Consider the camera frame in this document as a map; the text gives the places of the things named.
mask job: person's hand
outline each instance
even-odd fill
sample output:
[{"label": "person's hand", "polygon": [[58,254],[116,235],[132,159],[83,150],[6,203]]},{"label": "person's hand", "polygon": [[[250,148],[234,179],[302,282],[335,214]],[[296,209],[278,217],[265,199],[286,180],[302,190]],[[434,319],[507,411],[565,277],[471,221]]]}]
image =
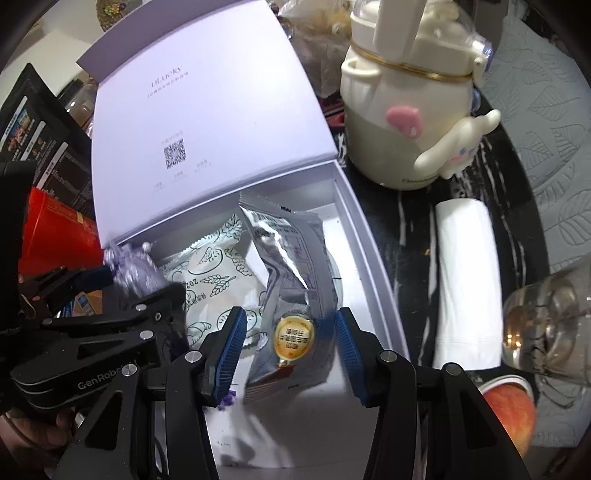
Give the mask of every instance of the person's hand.
[{"label": "person's hand", "polygon": [[49,450],[63,447],[72,439],[71,410],[59,412],[55,425],[47,425],[25,417],[13,417],[10,413],[7,416],[8,420],[5,416],[0,417],[0,439],[12,457],[27,468],[55,465],[57,456]]}]

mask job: qr code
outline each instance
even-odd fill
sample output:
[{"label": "qr code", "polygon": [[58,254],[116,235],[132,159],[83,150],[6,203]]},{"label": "qr code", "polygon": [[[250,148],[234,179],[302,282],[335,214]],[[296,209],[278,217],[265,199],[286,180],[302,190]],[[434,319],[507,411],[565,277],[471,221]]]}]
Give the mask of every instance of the qr code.
[{"label": "qr code", "polygon": [[173,168],[175,165],[187,160],[187,154],[184,150],[184,141],[182,138],[168,147],[164,147],[164,159],[166,161],[166,168]]}]

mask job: bottle handle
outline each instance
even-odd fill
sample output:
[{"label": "bottle handle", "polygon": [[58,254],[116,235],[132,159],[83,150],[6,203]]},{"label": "bottle handle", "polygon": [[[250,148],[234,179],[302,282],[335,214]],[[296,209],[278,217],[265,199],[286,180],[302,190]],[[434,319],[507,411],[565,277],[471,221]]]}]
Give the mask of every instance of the bottle handle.
[{"label": "bottle handle", "polygon": [[340,66],[340,71],[343,75],[361,82],[374,82],[382,76],[382,72],[378,68],[359,69],[356,67],[358,58],[351,57],[346,59]]}]

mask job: pink heart decoration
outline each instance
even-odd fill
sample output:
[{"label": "pink heart decoration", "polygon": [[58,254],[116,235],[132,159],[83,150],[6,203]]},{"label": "pink heart decoration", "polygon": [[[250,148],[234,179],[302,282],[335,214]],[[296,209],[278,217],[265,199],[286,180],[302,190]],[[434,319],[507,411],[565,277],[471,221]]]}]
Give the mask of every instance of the pink heart decoration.
[{"label": "pink heart decoration", "polygon": [[423,133],[421,115],[418,108],[412,106],[390,107],[386,111],[386,121],[407,138],[415,140]]}]

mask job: gold label sticker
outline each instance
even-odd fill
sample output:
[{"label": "gold label sticker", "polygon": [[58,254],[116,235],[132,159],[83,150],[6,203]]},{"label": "gold label sticker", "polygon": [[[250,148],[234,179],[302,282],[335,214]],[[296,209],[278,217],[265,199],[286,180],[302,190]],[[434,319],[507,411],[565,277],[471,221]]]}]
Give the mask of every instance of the gold label sticker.
[{"label": "gold label sticker", "polygon": [[304,356],[314,343],[314,324],[297,315],[282,318],[275,328],[275,352],[291,362]]}]

